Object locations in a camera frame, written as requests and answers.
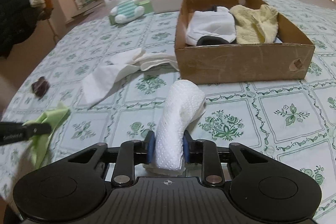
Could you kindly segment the light green cloth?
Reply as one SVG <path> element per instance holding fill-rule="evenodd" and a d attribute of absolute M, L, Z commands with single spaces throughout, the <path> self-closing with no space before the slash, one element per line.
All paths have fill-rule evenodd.
<path fill-rule="evenodd" d="M 69 115 L 70 109 L 62 102 L 59 102 L 55 109 L 46 110 L 37 120 L 23 124 L 29 130 L 29 159 L 35 169 L 41 167 L 52 135 L 66 121 Z"/>

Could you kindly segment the white towel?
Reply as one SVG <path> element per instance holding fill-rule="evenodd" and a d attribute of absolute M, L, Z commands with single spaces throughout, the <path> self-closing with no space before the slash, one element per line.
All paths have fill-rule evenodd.
<path fill-rule="evenodd" d="M 179 176 L 185 171 L 183 134 L 205 111 L 205 93 L 189 80 L 177 80 L 169 89 L 163 114 L 155 132 L 155 150 L 149 176 Z"/>

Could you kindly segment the dark purple velvet scrunchie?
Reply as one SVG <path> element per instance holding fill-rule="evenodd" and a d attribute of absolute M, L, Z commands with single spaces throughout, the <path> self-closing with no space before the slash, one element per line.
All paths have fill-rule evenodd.
<path fill-rule="evenodd" d="M 39 77 L 39 79 L 31 84 L 31 90 L 38 98 L 43 98 L 43 96 L 48 92 L 50 88 L 50 83 L 45 77 Z"/>

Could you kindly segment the white beige cloth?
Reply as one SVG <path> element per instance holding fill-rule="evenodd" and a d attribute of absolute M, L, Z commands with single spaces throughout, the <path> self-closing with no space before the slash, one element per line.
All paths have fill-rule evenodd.
<path fill-rule="evenodd" d="M 163 64 L 169 64 L 176 71 L 179 70 L 175 55 L 147 53 L 143 48 L 118 53 L 109 61 L 109 65 L 96 68 L 82 80 L 84 98 L 89 106 L 102 101 L 115 83 L 137 71 L 148 71 Z"/>

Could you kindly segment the white black trimmed sock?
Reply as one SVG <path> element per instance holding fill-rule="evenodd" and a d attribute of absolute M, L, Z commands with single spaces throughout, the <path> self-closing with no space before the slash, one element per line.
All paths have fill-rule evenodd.
<path fill-rule="evenodd" d="M 186 44 L 196 46 L 203 36 L 213 36 L 232 43 L 236 39 L 234 16 L 226 7 L 216 11 L 195 11 L 186 31 Z"/>

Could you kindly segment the cream fluffy cloth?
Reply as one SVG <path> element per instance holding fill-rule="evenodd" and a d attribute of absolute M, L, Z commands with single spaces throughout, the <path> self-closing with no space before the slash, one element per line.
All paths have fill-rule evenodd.
<path fill-rule="evenodd" d="M 269 44 L 278 33 L 278 10 L 261 5 L 254 10 L 242 5 L 230 9 L 235 19 L 236 42 L 238 44 Z"/>

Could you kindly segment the brown cardboard box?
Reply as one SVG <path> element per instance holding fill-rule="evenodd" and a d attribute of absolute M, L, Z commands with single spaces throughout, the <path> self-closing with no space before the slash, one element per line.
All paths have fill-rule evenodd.
<path fill-rule="evenodd" d="M 231 8 L 239 0 L 183 0 L 175 34 L 175 55 L 181 78 L 195 84 L 239 83 L 304 79 L 314 44 L 292 22 L 278 15 L 280 43 L 189 46 L 186 31 L 195 11 L 211 5 Z M 258 9 L 263 0 L 245 0 Z"/>

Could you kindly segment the black puffer jacket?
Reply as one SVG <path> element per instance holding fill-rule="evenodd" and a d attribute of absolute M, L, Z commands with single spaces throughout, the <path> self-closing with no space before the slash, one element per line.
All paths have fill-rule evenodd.
<path fill-rule="evenodd" d="M 37 9 L 29 0 L 1 0 L 1 57 L 8 58 L 14 45 L 26 41 L 35 31 Z"/>

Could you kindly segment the brown orange jacket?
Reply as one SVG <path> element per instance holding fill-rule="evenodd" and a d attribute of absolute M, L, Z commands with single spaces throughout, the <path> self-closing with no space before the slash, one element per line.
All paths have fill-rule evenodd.
<path fill-rule="evenodd" d="M 47 20 L 51 17 L 52 11 L 54 9 L 54 5 L 52 0 L 45 0 L 45 7 L 39 16 L 39 20 Z"/>

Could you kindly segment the small green box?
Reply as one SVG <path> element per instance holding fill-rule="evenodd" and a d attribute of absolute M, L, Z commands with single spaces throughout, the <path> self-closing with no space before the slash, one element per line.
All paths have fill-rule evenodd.
<path fill-rule="evenodd" d="M 111 11 L 115 11 L 115 14 L 110 13 L 110 24 L 127 24 L 146 14 L 154 12 L 152 4 L 149 0 L 141 1 L 138 4 L 131 1 L 114 7 Z"/>

